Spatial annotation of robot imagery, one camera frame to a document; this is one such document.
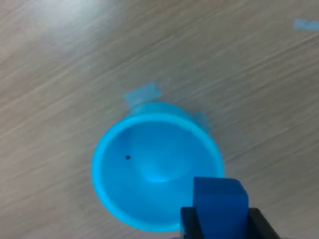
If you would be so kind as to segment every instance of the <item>blue plastic cup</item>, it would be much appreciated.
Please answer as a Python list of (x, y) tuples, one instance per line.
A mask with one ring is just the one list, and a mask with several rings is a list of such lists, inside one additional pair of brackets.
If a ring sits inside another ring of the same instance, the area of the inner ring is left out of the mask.
[(180, 208), (192, 205), (195, 176), (224, 176), (209, 134), (167, 103), (133, 109), (101, 138), (92, 164), (103, 205), (122, 222), (151, 232), (179, 229)]

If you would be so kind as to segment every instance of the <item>blue tape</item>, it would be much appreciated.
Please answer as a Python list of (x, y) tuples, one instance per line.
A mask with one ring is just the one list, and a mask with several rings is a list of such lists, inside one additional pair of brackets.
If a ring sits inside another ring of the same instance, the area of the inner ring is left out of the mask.
[(130, 108), (134, 108), (140, 104), (153, 101), (160, 97), (162, 97), (162, 93), (155, 82), (148, 83), (142, 87), (127, 92), (124, 95), (126, 104)]
[(205, 113), (195, 112), (195, 113), (193, 113), (193, 117), (199, 126), (201, 126), (206, 132), (208, 132), (208, 133), (210, 132), (211, 125), (210, 125), (209, 120), (206, 117)]
[(306, 31), (319, 31), (319, 21), (310, 21), (307, 19), (295, 19), (294, 29)]

